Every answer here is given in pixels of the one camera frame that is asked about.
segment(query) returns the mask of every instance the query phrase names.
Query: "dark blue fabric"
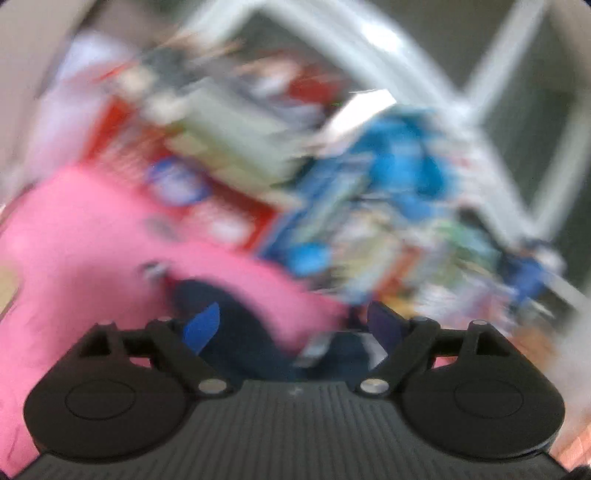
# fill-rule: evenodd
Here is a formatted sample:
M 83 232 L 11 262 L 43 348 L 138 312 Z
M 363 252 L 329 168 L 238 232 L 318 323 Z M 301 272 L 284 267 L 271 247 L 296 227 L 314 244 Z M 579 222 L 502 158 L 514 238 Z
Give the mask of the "dark blue fabric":
M 200 356 L 232 385 L 244 380 L 358 382 L 369 372 L 369 355 L 359 336 L 336 334 L 328 353 L 312 369 L 293 367 L 294 358 L 273 342 L 260 320 L 229 293 L 208 283 L 183 280 L 173 289 L 181 332 L 212 304 L 219 305 L 219 328 Z

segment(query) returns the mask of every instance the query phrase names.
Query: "pink fabric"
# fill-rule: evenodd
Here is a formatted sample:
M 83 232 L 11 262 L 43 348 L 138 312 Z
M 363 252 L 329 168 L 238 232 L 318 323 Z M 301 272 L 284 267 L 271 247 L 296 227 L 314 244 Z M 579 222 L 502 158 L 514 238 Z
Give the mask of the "pink fabric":
M 202 242 L 151 233 L 151 207 L 79 167 L 28 194 L 0 236 L 0 260 L 22 277 L 0 322 L 0 469 L 15 475 L 37 455 L 22 419 L 35 383 L 97 322 L 138 328 L 167 314 L 162 292 L 138 274 L 170 261 L 175 274 L 226 287 L 263 318 L 276 341 L 296 350 L 333 329 L 342 307 L 303 291 L 279 269 Z

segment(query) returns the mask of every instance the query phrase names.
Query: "blue object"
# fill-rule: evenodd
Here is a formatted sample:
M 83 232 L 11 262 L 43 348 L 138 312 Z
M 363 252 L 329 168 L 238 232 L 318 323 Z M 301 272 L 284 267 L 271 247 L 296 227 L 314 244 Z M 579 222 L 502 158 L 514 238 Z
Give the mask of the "blue object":
M 169 205 L 192 205 L 209 194 L 199 175 L 177 157 L 158 161 L 149 170 L 147 180 L 158 198 Z
M 451 175 L 443 167 L 444 162 L 426 157 L 418 175 L 417 193 L 430 200 L 440 200 L 451 191 Z
M 372 188 L 387 192 L 414 190 L 419 166 L 419 161 L 413 157 L 378 155 L 369 171 Z
M 220 307 L 212 303 L 185 325 L 182 340 L 195 354 L 199 354 L 220 326 Z
M 400 214 L 411 223 L 419 223 L 431 218 L 436 210 L 428 200 L 415 193 L 399 193 L 392 196 L 392 202 Z
M 298 278 L 322 273 L 330 266 L 330 248 L 316 243 L 297 245 L 288 250 L 285 266 Z
M 407 135 L 406 125 L 396 119 L 377 119 L 371 122 L 359 140 L 350 148 L 352 154 L 370 152 L 377 155 L 391 152 L 392 140 Z
M 527 299 L 535 299 L 544 289 L 546 271 L 532 257 L 514 259 L 512 274 L 505 283 L 515 289 L 514 304 L 522 305 Z

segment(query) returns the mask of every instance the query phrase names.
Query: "blue toy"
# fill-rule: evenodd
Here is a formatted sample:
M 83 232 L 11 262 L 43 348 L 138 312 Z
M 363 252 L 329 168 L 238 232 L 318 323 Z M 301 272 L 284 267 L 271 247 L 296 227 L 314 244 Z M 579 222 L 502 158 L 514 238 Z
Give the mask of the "blue toy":
M 203 350 L 220 326 L 220 307 L 212 303 L 185 325 L 182 340 L 197 355 Z
M 320 274 L 330 266 L 330 248 L 320 243 L 296 245 L 288 250 L 285 266 L 297 278 Z

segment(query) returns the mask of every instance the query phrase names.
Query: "white window frame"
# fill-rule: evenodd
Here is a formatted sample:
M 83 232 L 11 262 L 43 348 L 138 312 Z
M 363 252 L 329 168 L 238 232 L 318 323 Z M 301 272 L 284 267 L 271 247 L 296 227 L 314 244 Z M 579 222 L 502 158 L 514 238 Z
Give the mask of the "white window frame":
M 548 9 L 548 0 L 516 0 L 465 89 L 465 114 L 480 125 L 495 106 L 530 47 Z

